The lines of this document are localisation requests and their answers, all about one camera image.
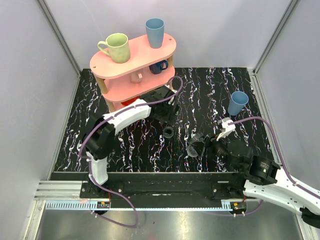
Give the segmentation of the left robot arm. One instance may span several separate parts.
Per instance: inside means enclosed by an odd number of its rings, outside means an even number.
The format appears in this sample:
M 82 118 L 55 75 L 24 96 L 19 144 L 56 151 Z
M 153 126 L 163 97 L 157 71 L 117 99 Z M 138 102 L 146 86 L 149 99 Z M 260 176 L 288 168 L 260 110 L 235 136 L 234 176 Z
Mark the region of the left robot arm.
M 105 114 L 90 123 L 78 153 L 89 166 L 89 179 L 93 183 L 90 192 L 97 198 L 108 193 L 107 160 L 114 148 L 115 136 L 129 125 L 147 118 L 169 122 L 179 110 L 176 97 L 182 87 L 177 90 L 164 85 L 143 94 L 133 103 L 112 113 Z

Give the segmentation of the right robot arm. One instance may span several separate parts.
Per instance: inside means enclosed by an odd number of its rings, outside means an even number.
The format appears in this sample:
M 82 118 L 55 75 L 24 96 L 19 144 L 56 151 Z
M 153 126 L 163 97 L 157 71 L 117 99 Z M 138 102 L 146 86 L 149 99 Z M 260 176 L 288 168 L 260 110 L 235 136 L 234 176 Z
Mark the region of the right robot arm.
M 234 177 L 222 185 L 230 198 L 257 198 L 297 214 L 315 228 L 320 227 L 320 192 L 300 184 L 273 160 L 254 154 L 240 140 L 225 142 L 214 137 L 205 147 L 225 163 Z

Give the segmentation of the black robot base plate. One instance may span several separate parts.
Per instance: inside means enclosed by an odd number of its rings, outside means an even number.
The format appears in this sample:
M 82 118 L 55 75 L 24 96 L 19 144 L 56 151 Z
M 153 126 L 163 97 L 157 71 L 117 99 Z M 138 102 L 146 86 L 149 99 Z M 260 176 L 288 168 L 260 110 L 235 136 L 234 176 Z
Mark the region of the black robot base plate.
M 102 187 L 134 197 L 196 201 L 242 199 L 246 180 L 235 172 L 110 172 Z

